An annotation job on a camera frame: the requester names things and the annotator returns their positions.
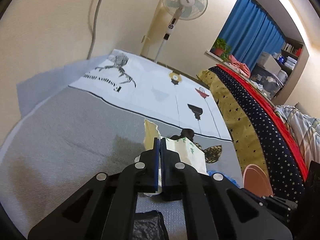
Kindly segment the black plastic bag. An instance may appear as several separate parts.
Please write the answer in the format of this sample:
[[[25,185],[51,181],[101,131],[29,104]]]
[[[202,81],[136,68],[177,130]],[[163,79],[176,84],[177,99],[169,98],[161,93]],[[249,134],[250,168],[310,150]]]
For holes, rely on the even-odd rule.
[[[162,213],[157,210],[136,213],[132,239],[168,240],[169,235]]]

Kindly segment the plaid grey quilt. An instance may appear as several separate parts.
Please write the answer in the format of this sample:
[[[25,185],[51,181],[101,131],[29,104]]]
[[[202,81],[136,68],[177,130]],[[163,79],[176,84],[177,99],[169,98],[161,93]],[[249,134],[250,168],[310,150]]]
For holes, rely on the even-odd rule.
[[[277,105],[274,112],[295,139],[306,167],[312,161],[319,163],[319,119],[289,105]]]

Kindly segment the blue plastic bag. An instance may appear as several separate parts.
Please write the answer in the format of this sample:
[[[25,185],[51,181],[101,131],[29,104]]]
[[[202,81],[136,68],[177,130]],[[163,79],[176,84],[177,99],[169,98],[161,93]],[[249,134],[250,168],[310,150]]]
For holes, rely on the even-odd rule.
[[[222,181],[223,179],[228,179],[231,183],[233,183],[236,187],[240,188],[240,185],[236,182],[236,180],[234,180],[233,178],[228,177],[227,175],[221,173],[221,172],[217,172],[214,170],[209,170],[207,171],[207,174],[211,177],[213,177],[214,180],[216,181]]]

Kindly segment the blue curtain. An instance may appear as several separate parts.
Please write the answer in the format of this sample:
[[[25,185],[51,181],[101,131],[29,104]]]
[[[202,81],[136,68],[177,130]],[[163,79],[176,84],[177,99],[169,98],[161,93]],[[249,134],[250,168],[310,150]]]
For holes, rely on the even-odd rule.
[[[278,53],[285,42],[281,29],[256,0],[237,0],[218,37],[249,70],[263,52]]]

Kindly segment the potted green plant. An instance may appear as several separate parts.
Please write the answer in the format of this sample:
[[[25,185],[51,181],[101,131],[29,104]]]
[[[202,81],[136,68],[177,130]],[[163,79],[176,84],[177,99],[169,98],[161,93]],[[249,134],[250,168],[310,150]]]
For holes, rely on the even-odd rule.
[[[225,39],[219,37],[212,46],[213,54],[218,56],[223,62],[228,62],[231,49],[231,46],[227,44]]]

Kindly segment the grey white printed floor mat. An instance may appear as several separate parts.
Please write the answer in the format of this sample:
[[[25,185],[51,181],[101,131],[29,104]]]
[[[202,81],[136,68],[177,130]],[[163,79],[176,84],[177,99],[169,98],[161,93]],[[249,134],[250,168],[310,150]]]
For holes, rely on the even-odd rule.
[[[202,84],[121,50],[67,69],[76,76],[26,113],[1,148],[1,205],[24,237],[95,175],[133,164],[144,152],[144,119],[163,137],[189,128],[202,148],[221,145],[207,171],[243,184],[226,123]]]

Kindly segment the pink clothes on sill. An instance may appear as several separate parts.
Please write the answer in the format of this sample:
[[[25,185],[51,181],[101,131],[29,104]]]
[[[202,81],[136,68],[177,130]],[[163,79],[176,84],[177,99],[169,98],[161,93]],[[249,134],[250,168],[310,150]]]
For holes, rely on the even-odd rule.
[[[251,72],[245,63],[239,62],[233,55],[229,55],[228,60],[243,76],[250,78]]]

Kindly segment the bed with starry cover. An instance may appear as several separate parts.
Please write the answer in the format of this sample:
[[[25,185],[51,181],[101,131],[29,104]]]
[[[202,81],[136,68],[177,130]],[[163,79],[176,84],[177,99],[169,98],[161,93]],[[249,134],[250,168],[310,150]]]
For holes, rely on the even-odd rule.
[[[239,74],[218,64],[201,71],[217,103],[242,171],[249,164],[267,175],[275,196],[297,203],[308,169],[299,148],[273,107]]]

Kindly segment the white paper bag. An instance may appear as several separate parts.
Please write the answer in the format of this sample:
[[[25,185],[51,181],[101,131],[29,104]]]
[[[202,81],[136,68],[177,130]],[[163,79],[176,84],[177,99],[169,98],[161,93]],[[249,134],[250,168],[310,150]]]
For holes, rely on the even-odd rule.
[[[153,150],[155,139],[161,142],[164,138],[167,150],[178,153],[181,162],[192,166],[200,174],[208,175],[204,151],[193,142],[193,130],[183,129],[181,135],[170,139],[161,136],[157,124],[144,119],[144,131],[144,152]]]

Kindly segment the shelf with boxes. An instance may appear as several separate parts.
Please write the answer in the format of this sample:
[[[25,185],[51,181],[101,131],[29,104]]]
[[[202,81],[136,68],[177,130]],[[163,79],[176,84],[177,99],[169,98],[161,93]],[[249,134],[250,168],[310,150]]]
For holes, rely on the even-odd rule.
[[[251,71],[250,81],[269,100],[276,98],[297,65],[303,47],[302,42],[287,37],[279,53],[263,51]]]

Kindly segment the white standing fan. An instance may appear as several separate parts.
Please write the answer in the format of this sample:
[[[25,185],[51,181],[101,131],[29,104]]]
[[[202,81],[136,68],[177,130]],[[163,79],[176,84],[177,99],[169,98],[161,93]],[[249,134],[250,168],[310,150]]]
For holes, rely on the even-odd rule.
[[[175,30],[179,20],[191,21],[199,18],[204,14],[208,7],[208,0],[162,0],[164,9],[172,16],[168,23],[167,29],[163,36],[163,41],[157,51],[156,57],[153,60],[158,62],[162,50]]]

